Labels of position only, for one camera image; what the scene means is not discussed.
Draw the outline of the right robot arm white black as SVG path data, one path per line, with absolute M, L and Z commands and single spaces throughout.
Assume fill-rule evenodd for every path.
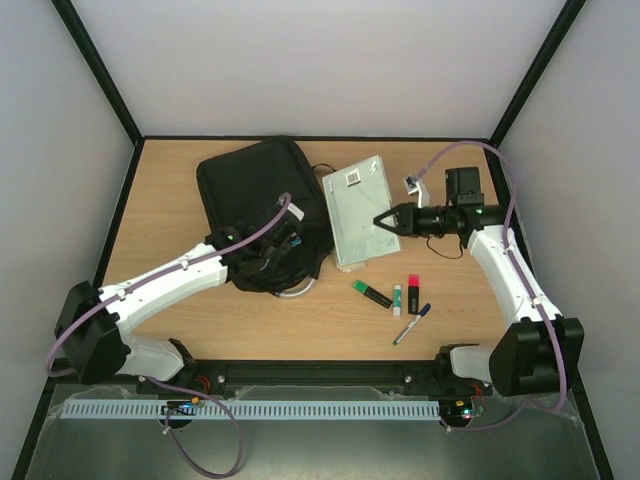
M 476 167 L 445 172 L 446 202 L 426 206 L 422 181 L 406 178 L 417 202 L 399 204 L 376 216 L 374 224 L 398 236 L 455 235 L 481 267 L 506 323 L 494 348 L 476 344 L 448 345 L 436 379 L 455 392 L 470 379 L 491 385 L 504 396 L 568 392 L 584 341 L 576 318 L 564 316 L 543 292 L 515 240 L 500 205 L 488 205 Z

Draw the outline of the grey notebook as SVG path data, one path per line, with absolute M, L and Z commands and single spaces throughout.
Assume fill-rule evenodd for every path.
M 383 159 L 371 156 L 322 178 L 337 268 L 352 272 L 366 262 L 401 251 L 399 237 L 373 219 L 391 208 Z

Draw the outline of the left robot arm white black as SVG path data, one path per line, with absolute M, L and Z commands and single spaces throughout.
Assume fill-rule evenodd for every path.
M 187 365 L 176 340 L 140 337 L 135 329 L 173 304 L 229 282 L 236 273 L 257 273 L 280 260 L 300 240 L 300 221 L 285 215 L 262 229 L 221 228 L 180 257 L 133 279 L 95 288 L 73 286 L 54 328 L 55 347 L 83 384 L 115 375 L 168 381 Z

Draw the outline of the black student backpack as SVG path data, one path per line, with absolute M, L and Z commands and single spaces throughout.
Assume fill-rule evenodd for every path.
M 257 237 L 222 257 L 228 281 L 241 291 L 288 299 L 313 289 L 334 241 L 319 181 L 293 140 L 277 137 L 204 160 L 196 181 L 211 229 L 207 244 L 222 250 Z M 305 214 L 299 239 L 276 265 L 250 273 L 251 244 L 283 220 L 298 221 L 290 203 Z

